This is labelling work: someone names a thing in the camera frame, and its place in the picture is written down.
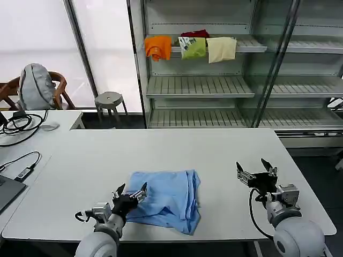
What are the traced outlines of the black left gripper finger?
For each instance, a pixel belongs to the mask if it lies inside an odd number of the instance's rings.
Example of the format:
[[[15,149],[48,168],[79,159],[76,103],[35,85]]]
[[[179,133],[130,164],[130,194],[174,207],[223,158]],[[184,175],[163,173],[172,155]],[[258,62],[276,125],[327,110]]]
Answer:
[[[113,200],[119,199],[124,191],[125,183],[123,183],[121,186],[117,188],[115,192],[113,192]]]
[[[144,200],[147,196],[147,182],[145,182],[141,189],[132,193],[130,195],[130,198],[136,199],[136,200]]]

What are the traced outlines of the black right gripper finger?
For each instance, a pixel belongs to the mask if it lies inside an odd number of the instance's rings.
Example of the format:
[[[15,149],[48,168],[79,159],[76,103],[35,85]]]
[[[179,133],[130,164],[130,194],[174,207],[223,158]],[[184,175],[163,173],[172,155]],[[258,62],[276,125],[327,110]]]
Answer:
[[[261,160],[261,163],[262,163],[263,167],[266,170],[266,172],[264,172],[264,174],[268,175],[270,177],[276,177],[277,176],[277,172],[278,172],[278,168],[272,166],[272,164],[269,161],[267,161],[267,160],[265,160],[263,158],[261,158],[260,160]]]
[[[249,172],[243,170],[241,165],[236,162],[237,178],[245,185],[248,185],[248,182],[253,179],[253,175]]]

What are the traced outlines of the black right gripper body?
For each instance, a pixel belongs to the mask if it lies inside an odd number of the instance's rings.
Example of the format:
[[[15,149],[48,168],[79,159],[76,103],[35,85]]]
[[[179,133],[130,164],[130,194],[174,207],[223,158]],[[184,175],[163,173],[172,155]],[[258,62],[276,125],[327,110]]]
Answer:
[[[275,193],[277,191],[278,176],[268,172],[254,173],[248,179],[249,188],[256,188],[260,193]]]

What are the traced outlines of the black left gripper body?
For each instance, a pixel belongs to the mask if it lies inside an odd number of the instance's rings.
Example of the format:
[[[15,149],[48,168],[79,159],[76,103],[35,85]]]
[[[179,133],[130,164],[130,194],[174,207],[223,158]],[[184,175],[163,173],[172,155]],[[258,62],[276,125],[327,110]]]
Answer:
[[[112,208],[112,213],[116,215],[127,215],[131,210],[138,206],[137,198],[129,194],[114,196],[112,202],[114,205]]]

